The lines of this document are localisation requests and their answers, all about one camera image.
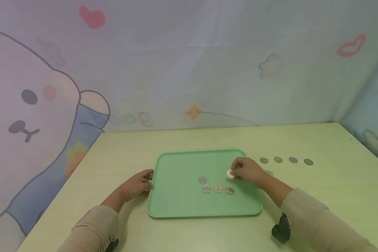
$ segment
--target cartoon wall backdrop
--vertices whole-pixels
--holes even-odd
[[[0,0],[0,251],[102,132],[343,117],[378,153],[378,0]]]
[[[341,123],[378,157],[378,67]]]

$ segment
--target star shape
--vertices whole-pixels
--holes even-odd
[[[276,54],[272,53],[267,57],[266,61],[259,64],[260,78],[263,79],[276,74],[278,68],[279,58]]]
[[[202,111],[197,107],[196,104],[193,105],[193,106],[191,107],[191,109],[189,109],[189,110],[186,112],[186,114],[188,114],[188,115],[192,118],[192,120],[195,120],[196,117],[197,117],[200,113],[202,113]]]

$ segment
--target silver coin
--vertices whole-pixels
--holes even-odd
[[[293,164],[296,164],[298,163],[298,159],[296,159],[295,157],[289,157],[289,161],[292,162]]]
[[[277,163],[281,163],[281,162],[283,162],[283,159],[281,157],[277,156],[277,157],[274,157],[274,161],[276,161]]]
[[[223,187],[222,186],[219,186],[219,185],[215,186],[215,192],[216,193],[220,194],[222,191],[223,191]]]
[[[233,175],[231,175],[231,170],[228,170],[227,171],[227,178],[229,178],[229,179],[233,179],[233,178],[235,178],[235,176],[233,176]]]
[[[202,187],[202,191],[203,191],[203,193],[205,193],[205,194],[210,193],[211,190],[212,190],[212,189],[211,189],[210,186],[208,186],[208,185],[203,185],[203,187]]]
[[[273,172],[271,170],[265,170],[265,172],[271,176],[273,176]]]
[[[199,183],[201,183],[202,185],[204,185],[205,183],[207,183],[207,178],[206,177],[200,177],[199,178]]]
[[[313,165],[314,162],[311,159],[304,159],[304,163],[307,165]]]
[[[266,157],[262,157],[262,158],[260,158],[260,162],[262,164],[267,164],[269,162],[269,160]]]
[[[232,186],[227,186],[227,187],[225,188],[225,192],[226,192],[227,194],[229,194],[229,195],[234,194],[234,188],[232,188]]]

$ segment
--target red heart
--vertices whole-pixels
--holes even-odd
[[[337,55],[341,57],[350,57],[358,53],[363,47],[365,40],[367,38],[366,34],[361,34],[353,42],[348,42],[341,45],[337,50]],[[354,51],[345,51],[347,47],[353,47]]]
[[[100,10],[90,11],[85,6],[80,6],[78,8],[80,15],[84,22],[91,29],[97,29],[105,24],[105,15]]]

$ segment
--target bear cheek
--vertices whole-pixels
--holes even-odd
[[[56,98],[56,88],[52,85],[46,85],[43,88],[43,97],[46,101],[53,101]]]

